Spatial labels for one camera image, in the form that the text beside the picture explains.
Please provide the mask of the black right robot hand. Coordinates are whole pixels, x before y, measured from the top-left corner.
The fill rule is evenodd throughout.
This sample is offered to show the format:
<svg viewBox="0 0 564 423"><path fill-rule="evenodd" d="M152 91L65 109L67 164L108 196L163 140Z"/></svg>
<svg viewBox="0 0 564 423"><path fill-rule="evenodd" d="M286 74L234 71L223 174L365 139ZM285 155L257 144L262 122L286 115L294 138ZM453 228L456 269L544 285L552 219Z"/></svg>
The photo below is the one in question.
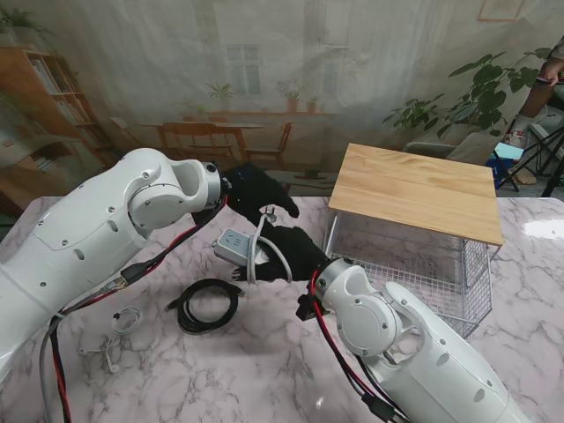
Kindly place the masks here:
<svg viewBox="0 0 564 423"><path fill-rule="evenodd" d="M293 281L309 280L314 271L321 270L330 261L300 227L266 224L261 235L281 251L289 264ZM268 262L257 264L255 271L258 281L286 279L286 269L274 253L271 253Z"/></svg>

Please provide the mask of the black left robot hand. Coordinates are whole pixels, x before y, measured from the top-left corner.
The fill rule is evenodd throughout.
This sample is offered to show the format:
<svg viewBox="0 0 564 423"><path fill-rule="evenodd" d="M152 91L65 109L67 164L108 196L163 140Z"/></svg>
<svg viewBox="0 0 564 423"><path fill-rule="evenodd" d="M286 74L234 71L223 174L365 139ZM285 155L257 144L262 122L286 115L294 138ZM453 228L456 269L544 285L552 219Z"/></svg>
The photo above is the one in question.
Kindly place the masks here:
<svg viewBox="0 0 564 423"><path fill-rule="evenodd" d="M297 219L300 211L282 186L251 162L233 167L222 174L226 181L227 205L254 226L268 205L283 208Z"/></svg>

